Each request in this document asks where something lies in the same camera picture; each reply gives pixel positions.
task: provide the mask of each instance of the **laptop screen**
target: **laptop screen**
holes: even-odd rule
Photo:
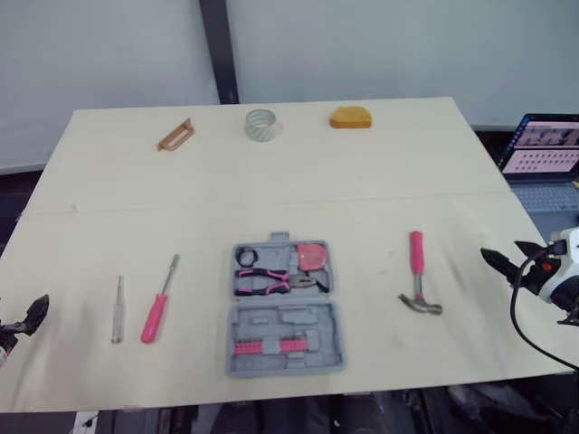
[[[537,179],[549,174],[573,177],[578,163],[579,117],[525,115],[498,165],[509,178]]]

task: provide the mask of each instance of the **white backdrop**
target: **white backdrop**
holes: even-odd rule
[[[0,173],[42,167],[75,109],[218,101],[196,0],[0,2]]]
[[[578,0],[228,5],[242,102],[448,95],[477,126],[579,112]]]

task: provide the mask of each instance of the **yellow sponge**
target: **yellow sponge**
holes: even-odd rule
[[[372,115],[363,107],[338,107],[332,113],[329,125],[334,128],[370,128]]]

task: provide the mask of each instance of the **laptop keyboard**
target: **laptop keyboard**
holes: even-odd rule
[[[553,186],[512,186],[527,212],[565,212],[579,210],[579,193],[571,184]]]

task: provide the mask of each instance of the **hammer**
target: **hammer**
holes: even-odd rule
[[[410,309],[416,312],[440,315],[441,305],[426,303],[422,294],[422,274],[424,273],[424,252],[422,251],[422,232],[410,233],[410,265],[414,275],[414,298],[400,294],[400,298]]]

